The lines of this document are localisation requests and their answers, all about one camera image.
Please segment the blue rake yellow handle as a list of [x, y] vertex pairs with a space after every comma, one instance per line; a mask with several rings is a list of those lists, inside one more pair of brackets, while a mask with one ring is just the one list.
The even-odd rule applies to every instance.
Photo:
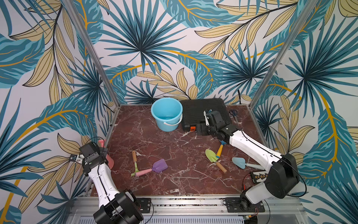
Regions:
[[218, 151], [217, 151], [217, 153], [216, 153], [216, 157], [217, 157], [217, 158], [220, 158], [220, 156], [221, 156], [221, 154], [222, 154], [222, 150], [223, 150], [224, 145], [226, 145], [226, 142], [225, 142], [225, 141], [221, 141], [221, 145], [220, 145], [220, 147], [219, 147], [219, 149], [218, 149]]

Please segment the green fork wooden handle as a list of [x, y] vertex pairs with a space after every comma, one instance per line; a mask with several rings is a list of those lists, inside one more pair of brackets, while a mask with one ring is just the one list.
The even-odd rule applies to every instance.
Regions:
[[131, 174], [131, 176], [134, 177], [139, 172], [138, 165], [137, 165], [137, 153], [135, 150], [132, 150], [132, 159], [134, 162], [135, 171]]

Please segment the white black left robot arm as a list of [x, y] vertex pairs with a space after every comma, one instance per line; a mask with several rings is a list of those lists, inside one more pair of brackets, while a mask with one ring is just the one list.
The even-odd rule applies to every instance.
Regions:
[[114, 184], [105, 148], [88, 142], [80, 147], [79, 162], [83, 174], [96, 188], [99, 209], [93, 215], [97, 224], [139, 224], [144, 220], [131, 191], [120, 192]]

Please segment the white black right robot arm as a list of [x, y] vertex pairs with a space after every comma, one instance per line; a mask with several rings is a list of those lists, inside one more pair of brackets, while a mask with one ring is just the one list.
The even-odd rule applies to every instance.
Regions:
[[294, 156], [269, 149], [248, 136], [242, 129], [226, 122], [217, 111], [203, 112], [206, 131], [212, 137], [238, 148], [261, 165], [268, 176], [261, 182], [242, 192], [241, 208], [260, 203], [271, 197], [285, 198], [300, 182], [300, 175]]

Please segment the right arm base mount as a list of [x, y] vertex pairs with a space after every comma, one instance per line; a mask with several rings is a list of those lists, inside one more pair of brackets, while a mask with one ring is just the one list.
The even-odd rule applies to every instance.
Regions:
[[257, 214], [265, 212], [262, 202], [251, 204], [241, 197], [227, 197], [223, 200], [223, 205], [226, 207], [228, 213], [250, 213]]

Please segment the purple shovel pink handle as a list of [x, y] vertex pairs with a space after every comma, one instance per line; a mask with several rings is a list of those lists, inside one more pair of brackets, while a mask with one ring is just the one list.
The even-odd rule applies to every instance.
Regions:
[[146, 170], [137, 172], [135, 174], [135, 177], [139, 177], [139, 176], [145, 175], [150, 172], [160, 173], [160, 172], [166, 170], [167, 168], [168, 168], [168, 165], [167, 165], [166, 161], [164, 159], [160, 159], [153, 164], [151, 169], [146, 169]]

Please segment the pink plastic watering can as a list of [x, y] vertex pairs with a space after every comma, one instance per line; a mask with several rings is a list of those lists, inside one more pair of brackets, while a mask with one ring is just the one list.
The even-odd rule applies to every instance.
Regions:
[[[99, 146], [104, 148], [105, 140], [99, 140], [98, 141]], [[110, 169], [114, 166], [114, 160], [109, 156], [108, 151], [106, 151], [106, 159], [108, 161], [108, 166]]]

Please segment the light blue trowel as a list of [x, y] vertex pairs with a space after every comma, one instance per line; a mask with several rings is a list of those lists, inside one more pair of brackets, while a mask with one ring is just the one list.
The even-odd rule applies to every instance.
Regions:
[[240, 158], [240, 157], [233, 157], [232, 162], [241, 169], [250, 167], [250, 168], [254, 168], [254, 169], [258, 169], [258, 170], [265, 170], [265, 168], [263, 166], [257, 165], [257, 164], [246, 163], [245, 159]]

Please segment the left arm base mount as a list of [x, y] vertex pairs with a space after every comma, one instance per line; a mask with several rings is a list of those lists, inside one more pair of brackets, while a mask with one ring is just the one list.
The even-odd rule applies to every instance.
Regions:
[[136, 203], [142, 214], [148, 214], [152, 211], [152, 200], [150, 198], [137, 198]]

